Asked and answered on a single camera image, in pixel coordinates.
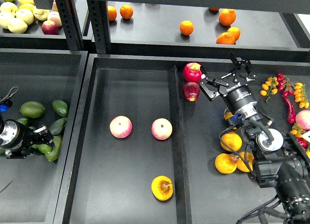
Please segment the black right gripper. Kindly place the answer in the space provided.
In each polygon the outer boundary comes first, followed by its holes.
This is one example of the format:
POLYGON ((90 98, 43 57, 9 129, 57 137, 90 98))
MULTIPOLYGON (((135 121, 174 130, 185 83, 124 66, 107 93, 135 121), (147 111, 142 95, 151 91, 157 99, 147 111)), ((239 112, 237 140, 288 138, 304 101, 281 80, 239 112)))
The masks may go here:
POLYGON ((234 65, 231 71, 232 76, 223 76, 221 79, 212 78, 204 67, 200 66, 202 73, 199 82, 200 89, 209 101, 221 96, 232 113, 256 113, 257 101, 248 87, 248 82, 255 81, 257 78, 251 72, 251 62, 250 60, 238 60, 233 52, 229 53, 229 58, 234 65))

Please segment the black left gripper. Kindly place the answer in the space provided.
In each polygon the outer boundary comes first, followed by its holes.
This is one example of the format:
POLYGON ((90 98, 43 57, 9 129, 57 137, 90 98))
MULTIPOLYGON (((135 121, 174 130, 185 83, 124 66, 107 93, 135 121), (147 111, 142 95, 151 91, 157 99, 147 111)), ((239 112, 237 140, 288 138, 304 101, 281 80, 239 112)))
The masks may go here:
POLYGON ((31 129, 21 123, 16 124, 15 136, 9 144, 9 149, 5 149, 7 159, 24 159, 33 154, 30 148, 33 144, 46 144, 54 146, 53 135, 46 125, 41 125, 37 129, 31 129))

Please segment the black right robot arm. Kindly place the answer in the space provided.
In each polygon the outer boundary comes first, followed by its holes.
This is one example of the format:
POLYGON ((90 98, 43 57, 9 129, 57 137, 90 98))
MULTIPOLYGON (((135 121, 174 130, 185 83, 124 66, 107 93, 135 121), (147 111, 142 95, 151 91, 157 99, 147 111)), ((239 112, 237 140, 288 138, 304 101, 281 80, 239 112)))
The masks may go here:
POLYGON ((248 83, 256 79, 249 60, 230 54, 234 68, 221 78, 209 77, 201 68, 202 92, 212 101, 221 97, 232 112, 229 129, 237 128, 254 156, 253 162, 241 156, 261 188, 274 188, 276 196, 245 214, 239 223, 257 217, 267 223, 267 216, 280 218, 286 224, 310 221, 310 160, 292 134, 272 129, 273 119, 257 109, 257 100, 248 83))

